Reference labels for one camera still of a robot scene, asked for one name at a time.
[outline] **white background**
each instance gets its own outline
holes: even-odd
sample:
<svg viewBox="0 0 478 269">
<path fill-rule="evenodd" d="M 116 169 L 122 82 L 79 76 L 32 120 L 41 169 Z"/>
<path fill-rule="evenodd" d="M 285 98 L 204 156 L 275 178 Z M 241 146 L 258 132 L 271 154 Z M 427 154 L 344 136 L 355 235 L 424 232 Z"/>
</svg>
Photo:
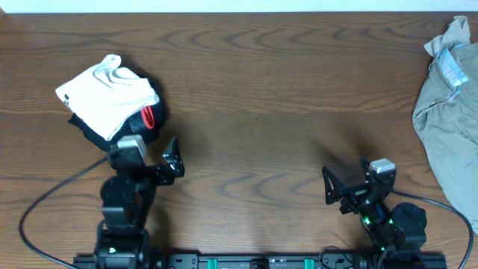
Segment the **white background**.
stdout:
<svg viewBox="0 0 478 269">
<path fill-rule="evenodd" d="M 0 0 L 6 13 L 478 11 L 478 0 Z"/>
</svg>

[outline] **wooden table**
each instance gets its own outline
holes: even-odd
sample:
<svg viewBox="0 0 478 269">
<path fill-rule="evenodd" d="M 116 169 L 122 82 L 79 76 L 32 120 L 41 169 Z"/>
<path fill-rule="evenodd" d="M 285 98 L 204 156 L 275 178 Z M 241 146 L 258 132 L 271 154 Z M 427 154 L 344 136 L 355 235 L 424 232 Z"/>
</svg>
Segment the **wooden table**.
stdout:
<svg viewBox="0 0 478 269">
<path fill-rule="evenodd" d="M 359 217 L 327 206 L 320 169 L 361 180 L 358 156 L 389 158 L 396 188 L 446 202 L 412 128 L 431 57 L 453 13 L 11 15 L 0 30 L 0 268 L 56 268 L 17 232 L 42 192 L 104 156 L 66 121 L 55 89 L 107 54 L 161 81 L 186 176 L 159 188 L 148 219 L 160 246 L 203 253 L 304 253 L 370 244 Z M 478 15 L 468 14 L 472 38 Z M 104 164 L 28 218 L 28 237 L 72 261 L 91 253 Z M 408 201 L 391 195 L 388 204 Z M 450 268 L 463 222 L 426 209 L 425 250 Z M 478 268 L 478 251 L 468 268 Z"/>
</svg>

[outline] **wood grain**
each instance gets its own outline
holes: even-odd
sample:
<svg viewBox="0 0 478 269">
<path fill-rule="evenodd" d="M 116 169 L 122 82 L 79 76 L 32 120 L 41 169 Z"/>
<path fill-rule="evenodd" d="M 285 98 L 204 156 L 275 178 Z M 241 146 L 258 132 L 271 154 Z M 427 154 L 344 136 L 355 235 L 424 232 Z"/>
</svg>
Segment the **wood grain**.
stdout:
<svg viewBox="0 0 478 269">
<path fill-rule="evenodd" d="M 161 246 L 203 253 L 358 249 L 357 216 L 326 206 L 320 168 L 352 184 L 358 156 L 389 158 L 396 187 L 445 202 L 411 115 L 431 61 L 423 44 L 454 13 L 11 15 L 0 33 L 0 268 L 56 268 L 23 245 L 21 213 L 56 182 L 103 153 L 66 121 L 55 88 L 122 55 L 160 80 L 171 119 L 149 147 L 158 161 L 173 135 L 186 176 L 158 190 L 148 228 Z M 466 14 L 472 38 L 478 16 Z M 106 164 L 58 191 L 26 232 L 67 261 L 91 253 L 102 219 Z M 388 204 L 404 201 L 389 197 Z M 423 203 L 425 250 L 450 268 L 468 241 L 456 216 Z M 476 250 L 468 268 L 478 268 Z"/>
</svg>

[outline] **gray garment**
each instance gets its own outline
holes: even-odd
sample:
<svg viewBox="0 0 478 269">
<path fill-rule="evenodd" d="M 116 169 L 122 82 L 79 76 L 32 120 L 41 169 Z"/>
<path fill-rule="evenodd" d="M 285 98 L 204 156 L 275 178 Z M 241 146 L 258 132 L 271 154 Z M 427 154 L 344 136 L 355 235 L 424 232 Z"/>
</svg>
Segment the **gray garment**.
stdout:
<svg viewBox="0 0 478 269">
<path fill-rule="evenodd" d="M 436 57 L 412 121 L 445 196 L 478 234 L 478 44 L 446 52 L 468 80 L 453 85 Z"/>
</svg>

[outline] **green tape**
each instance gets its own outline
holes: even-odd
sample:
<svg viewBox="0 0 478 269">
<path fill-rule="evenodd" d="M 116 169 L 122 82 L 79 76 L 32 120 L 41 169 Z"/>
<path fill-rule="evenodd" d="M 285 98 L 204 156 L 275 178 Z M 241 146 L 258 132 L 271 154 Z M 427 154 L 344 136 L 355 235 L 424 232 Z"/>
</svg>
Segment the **green tape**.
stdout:
<svg viewBox="0 0 478 269">
<path fill-rule="evenodd" d="M 304 268 L 305 269 L 314 269 L 314 260 L 313 259 L 305 259 L 304 260 Z"/>
<path fill-rule="evenodd" d="M 217 259 L 208 260 L 208 269 L 217 269 Z"/>
</svg>

